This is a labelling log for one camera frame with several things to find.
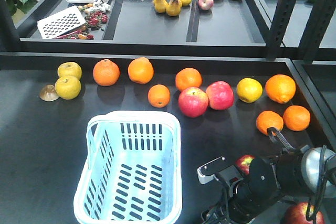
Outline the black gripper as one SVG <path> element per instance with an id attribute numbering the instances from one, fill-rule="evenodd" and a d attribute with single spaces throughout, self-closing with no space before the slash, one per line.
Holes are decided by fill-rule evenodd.
<path id="1" fill-rule="evenodd" d="M 219 201 L 202 212 L 203 223 L 252 223 L 282 198 L 275 166 L 265 158 L 254 158 L 248 175 L 224 157 L 200 166 L 197 175 L 201 184 L 215 180 L 222 187 Z"/>

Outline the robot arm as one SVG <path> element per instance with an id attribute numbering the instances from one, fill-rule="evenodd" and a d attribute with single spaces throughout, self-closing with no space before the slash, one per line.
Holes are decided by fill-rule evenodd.
<path id="1" fill-rule="evenodd" d="M 222 187 L 220 200 L 202 212 L 203 223 L 252 223 L 286 196 L 314 199 L 306 217 L 316 221 L 322 199 L 335 197 L 335 152 L 326 146 L 255 157 L 248 174 L 221 156 L 197 174 L 201 184 L 215 180 Z"/>

